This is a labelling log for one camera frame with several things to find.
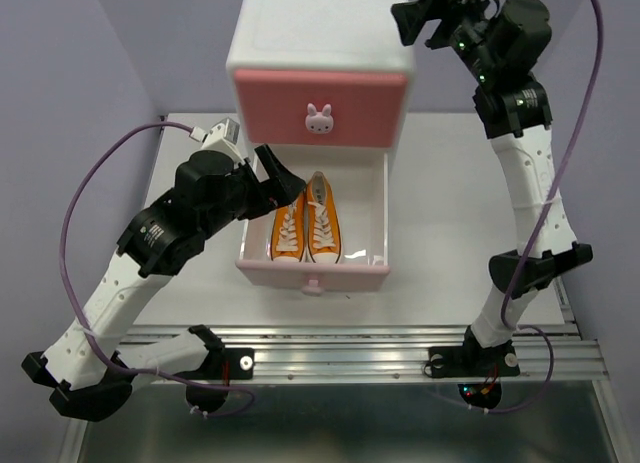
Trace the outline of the orange canvas sneaker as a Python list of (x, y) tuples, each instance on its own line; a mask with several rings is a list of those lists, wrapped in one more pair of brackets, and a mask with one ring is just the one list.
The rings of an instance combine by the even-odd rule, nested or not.
[(306, 187), (307, 253), (320, 264), (337, 264), (342, 255), (342, 238), (335, 199), (326, 176), (315, 172)]
[(304, 257), (304, 195), (276, 210), (270, 241), (272, 261), (300, 262)]

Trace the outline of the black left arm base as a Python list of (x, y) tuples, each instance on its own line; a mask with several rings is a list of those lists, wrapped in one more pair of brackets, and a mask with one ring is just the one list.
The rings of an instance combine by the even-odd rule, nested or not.
[(253, 378), (253, 348), (228, 348), (204, 325), (189, 327), (176, 340), (187, 344), (190, 361), (168, 373), (171, 381), (178, 379), (185, 385), (185, 400), (192, 414), (204, 419), (236, 416), (253, 406), (256, 396), (252, 390), (231, 385), (232, 380)]

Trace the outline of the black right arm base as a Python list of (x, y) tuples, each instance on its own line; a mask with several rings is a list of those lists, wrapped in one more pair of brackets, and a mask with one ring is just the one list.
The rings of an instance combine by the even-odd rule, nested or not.
[(459, 346), (428, 349), (423, 373), (432, 379), (460, 379), (458, 391), (472, 408), (494, 410), (502, 398), (501, 377), (517, 377), (520, 367), (511, 340), (482, 348), (473, 337)]

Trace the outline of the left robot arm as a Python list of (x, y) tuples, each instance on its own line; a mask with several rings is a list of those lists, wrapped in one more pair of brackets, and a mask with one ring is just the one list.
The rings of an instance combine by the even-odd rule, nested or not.
[(251, 220), (293, 203), (305, 188), (271, 149), (256, 154), (267, 178), (248, 160), (234, 161), (201, 149), (181, 163), (173, 186), (138, 213), (117, 242), (105, 275), (65, 333), (21, 367), (36, 384), (51, 388), (49, 401), (68, 418), (102, 421), (138, 389), (160, 379), (185, 385), (190, 409), (219, 413), (233, 378), (249, 379), (250, 348), (227, 350), (205, 325), (125, 351), (119, 344), (153, 297), (201, 254), (208, 239), (238, 220)]

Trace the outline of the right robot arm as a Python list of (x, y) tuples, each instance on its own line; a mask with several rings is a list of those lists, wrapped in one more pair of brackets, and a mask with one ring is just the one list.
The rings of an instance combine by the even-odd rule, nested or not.
[(474, 109), (506, 181), (516, 247), (490, 259), (492, 287), (460, 349), (463, 367), (482, 373), (538, 292), (593, 258), (564, 209), (549, 98), (532, 72), (552, 37), (550, 13), (540, 0), (414, 0), (391, 14), (405, 46), (438, 23), (425, 45), (452, 49), (476, 81)]

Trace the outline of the light pink drawer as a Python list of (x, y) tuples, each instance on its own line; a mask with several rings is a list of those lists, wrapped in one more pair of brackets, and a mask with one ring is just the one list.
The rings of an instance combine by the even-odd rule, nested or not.
[(273, 261), (272, 215), (244, 226), (237, 268), (254, 285), (299, 290), (373, 292), (390, 272), (388, 250), (387, 153), (382, 150), (275, 145), (278, 159), (304, 181), (314, 173), (327, 177), (333, 190), (341, 230), (340, 260)]

